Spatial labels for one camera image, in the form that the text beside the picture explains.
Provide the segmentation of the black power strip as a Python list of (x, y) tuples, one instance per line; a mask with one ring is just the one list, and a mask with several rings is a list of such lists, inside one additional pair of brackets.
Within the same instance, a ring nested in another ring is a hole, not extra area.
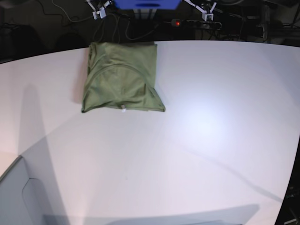
[(171, 24), (173, 27), (185, 27), (200, 30), (220, 30), (222, 28), (220, 22), (213, 21), (172, 19), (170, 22), (165, 21), (165, 23)]

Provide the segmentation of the blue box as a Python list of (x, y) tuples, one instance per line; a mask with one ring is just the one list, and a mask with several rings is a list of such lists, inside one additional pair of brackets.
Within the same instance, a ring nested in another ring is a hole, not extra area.
[(166, 9), (174, 10), (181, 0), (115, 0), (118, 8), (129, 9)]

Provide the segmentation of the green T-shirt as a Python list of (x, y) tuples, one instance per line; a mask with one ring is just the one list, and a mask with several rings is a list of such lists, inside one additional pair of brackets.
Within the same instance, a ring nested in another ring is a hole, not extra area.
[(154, 43), (92, 42), (81, 112), (101, 107), (164, 112), (155, 90), (157, 50)]

